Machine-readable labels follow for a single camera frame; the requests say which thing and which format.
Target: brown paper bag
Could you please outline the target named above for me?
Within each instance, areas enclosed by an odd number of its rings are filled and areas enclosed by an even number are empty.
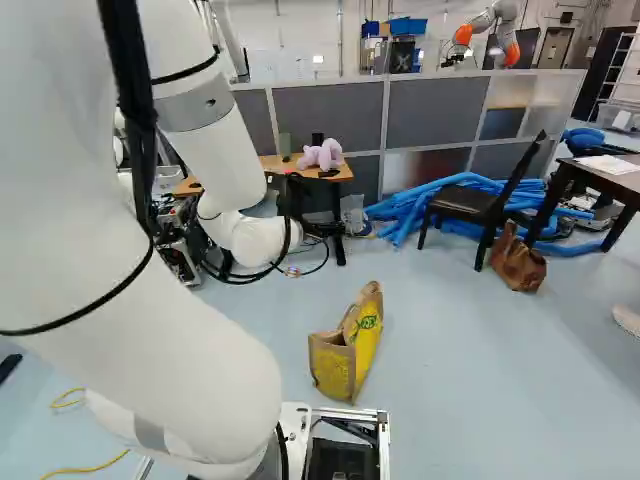
[[[491,248],[493,269],[512,290],[536,292],[547,275],[547,261],[516,237],[517,226],[507,222]]]
[[[380,284],[369,282],[336,330],[309,335],[309,368],[318,390],[355,402],[375,357],[383,317]]]

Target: gray partition wall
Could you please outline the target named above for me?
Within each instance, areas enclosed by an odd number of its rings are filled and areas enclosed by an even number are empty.
[[[311,145],[311,134],[336,138],[345,152],[380,149],[383,82],[274,88],[278,129],[291,148]]]
[[[584,73],[490,70],[233,89],[260,154],[279,151],[280,132],[291,134],[294,152],[314,132],[334,137],[355,174],[343,193],[363,193],[371,204],[463,171],[507,178],[540,129],[551,141],[527,176],[544,175]],[[329,208],[328,197],[317,193],[307,211]]]
[[[233,96],[258,155],[275,155],[267,93],[264,90],[239,90],[233,92]]]
[[[391,82],[387,148],[471,142],[490,77]]]

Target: plush toy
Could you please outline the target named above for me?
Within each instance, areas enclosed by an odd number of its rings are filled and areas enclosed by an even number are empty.
[[[333,138],[327,138],[321,147],[305,145],[302,150],[304,155],[298,159],[297,164],[300,170],[318,165],[323,172],[328,172],[342,165],[342,147]]]

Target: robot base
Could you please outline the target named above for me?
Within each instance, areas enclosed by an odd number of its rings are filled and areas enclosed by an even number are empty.
[[[313,429],[326,423],[355,436],[357,442],[314,437]],[[287,440],[290,480],[390,480],[389,414],[383,410],[311,409],[304,403],[282,404],[280,424]],[[135,480],[145,480],[153,460],[146,457]],[[269,444],[258,470],[249,480],[280,480],[277,440]],[[199,480],[188,476],[187,480]]]

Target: white robotic arm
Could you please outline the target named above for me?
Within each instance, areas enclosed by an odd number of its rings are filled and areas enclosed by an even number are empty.
[[[514,0],[496,0],[482,13],[476,15],[456,30],[451,39],[454,58],[462,56],[465,50],[469,48],[473,34],[484,32],[500,20],[496,29],[496,38],[503,55],[501,58],[496,58],[496,67],[512,67],[520,59],[520,47],[515,35],[515,21],[517,18],[518,4]]]
[[[237,211],[258,203],[266,183],[222,62],[189,2],[138,4],[158,126],[205,187],[198,220],[240,264],[262,266],[282,249],[284,219],[249,218]],[[167,35],[170,29],[173,35]],[[289,249],[302,235],[292,222]]]
[[[145,0],[140,13],[152,77],[182,72],[153,91],[161,127],[207,189],[202,208],[259,201],[262,169],[189,2]],[[121,202],[96,4],[9,2],[0,41],[0,199],[21,199],[0,236],[0,335],[99,392],[102,419],[147,451],[203,480],[248,477],[278,423],[278,367],[179,283]]]

